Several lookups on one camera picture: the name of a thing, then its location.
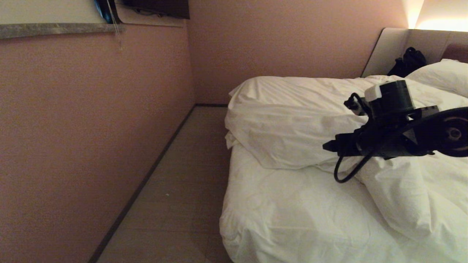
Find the black bag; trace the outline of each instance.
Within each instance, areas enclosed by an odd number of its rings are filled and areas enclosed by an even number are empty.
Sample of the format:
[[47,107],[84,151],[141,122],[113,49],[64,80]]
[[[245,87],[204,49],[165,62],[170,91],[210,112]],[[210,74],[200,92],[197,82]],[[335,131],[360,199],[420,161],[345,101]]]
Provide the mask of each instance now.
[[416,50],[414,47],[409,47],[403,58],[395,59],[396,65],[388,72],[387,76],[397,75],[399,77],[406,77],[411,72],[426,65],[426,58],[421,51]]

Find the white pillow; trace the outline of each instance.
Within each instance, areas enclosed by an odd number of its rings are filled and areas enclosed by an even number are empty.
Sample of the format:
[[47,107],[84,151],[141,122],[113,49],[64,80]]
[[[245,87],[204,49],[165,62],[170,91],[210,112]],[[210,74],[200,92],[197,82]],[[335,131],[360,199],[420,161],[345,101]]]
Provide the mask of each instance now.
[[423,66],[408,76],[425,85],[468,97],[468,64],[457,60],[443,59],[440,62]]

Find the wall-mounted tv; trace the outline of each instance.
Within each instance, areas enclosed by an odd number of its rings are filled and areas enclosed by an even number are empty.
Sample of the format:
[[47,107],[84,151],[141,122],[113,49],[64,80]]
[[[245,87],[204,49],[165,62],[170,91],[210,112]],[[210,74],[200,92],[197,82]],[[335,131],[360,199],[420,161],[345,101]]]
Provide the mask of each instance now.
[[158,14],[190,19],[189,0],[123,0],[122,2],[142,15]]

